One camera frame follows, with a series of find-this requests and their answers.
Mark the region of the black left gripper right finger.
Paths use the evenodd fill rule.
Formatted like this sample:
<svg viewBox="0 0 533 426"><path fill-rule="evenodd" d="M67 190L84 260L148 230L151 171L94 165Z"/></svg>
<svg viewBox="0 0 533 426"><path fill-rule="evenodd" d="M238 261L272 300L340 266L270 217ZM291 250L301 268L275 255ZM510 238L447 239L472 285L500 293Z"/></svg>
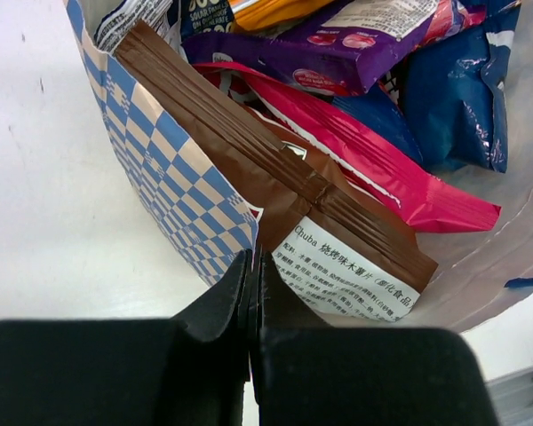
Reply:
<svg viewBox="0 0 533 426"><path fill-rule="evenodd" d="M333 327L254 257L251 371L263 425L495 425L475 356L432 327Z"/></svg>

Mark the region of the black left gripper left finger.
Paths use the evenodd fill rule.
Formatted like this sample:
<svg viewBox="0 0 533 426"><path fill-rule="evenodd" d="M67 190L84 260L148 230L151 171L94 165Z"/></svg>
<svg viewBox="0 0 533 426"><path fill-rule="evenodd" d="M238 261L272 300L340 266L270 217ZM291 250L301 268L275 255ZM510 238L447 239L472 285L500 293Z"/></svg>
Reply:
<svg viewBox="0 0 533 426"><path fill-rule="evenodd" d="M0 425L239 425L252 254L167 319L0 320Z"/></svg>

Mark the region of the blue checkered paper bag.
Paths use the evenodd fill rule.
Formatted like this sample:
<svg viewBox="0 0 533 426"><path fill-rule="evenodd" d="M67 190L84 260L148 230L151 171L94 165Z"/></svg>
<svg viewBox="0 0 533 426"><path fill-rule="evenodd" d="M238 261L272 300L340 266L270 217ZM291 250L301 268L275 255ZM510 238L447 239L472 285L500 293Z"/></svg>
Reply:
<svg viewBox="0 0 533 426"><path fill-rule="evenodd" d="M73 28L94 97L115 156L141 203L171 245L207 284L216 283L258 226L243 198L193 139L110 54L100 51L91 29L114 7L111 1L69 1ZM533 277L533 1L522 6L505 83L510 124L510 169L504 174L465 168L450 182L500 204L490 233L422 235L438 274L403 318L403 325L480 325L533 288L511 290L507 281Z"/></svg>

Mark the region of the purple candy packet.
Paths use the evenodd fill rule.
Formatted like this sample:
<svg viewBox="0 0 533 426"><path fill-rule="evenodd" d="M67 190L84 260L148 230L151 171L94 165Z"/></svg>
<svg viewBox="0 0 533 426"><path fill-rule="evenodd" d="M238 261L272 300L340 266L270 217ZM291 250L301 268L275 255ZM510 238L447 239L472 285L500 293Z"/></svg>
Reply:
<svg viewBox="0 0 533 426"><path fill-rule="evenodd" d="M475 1L336 1L287 28L202 33L183 49L192 64L232 61L306 91L359 95L412 51L486 15Z"/></svg>

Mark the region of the orange snack packet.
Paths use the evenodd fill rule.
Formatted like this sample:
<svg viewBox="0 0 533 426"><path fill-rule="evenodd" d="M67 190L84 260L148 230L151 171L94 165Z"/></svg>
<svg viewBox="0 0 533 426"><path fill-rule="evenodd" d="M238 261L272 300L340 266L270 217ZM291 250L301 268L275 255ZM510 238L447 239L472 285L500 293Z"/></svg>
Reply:
<svg viewBox="0 0 533 426"><path fill-rule="evenodd" d="M228 1L234 20L226 32L256 33L281 25L313 28L348 4L350 1Z"/></svg>

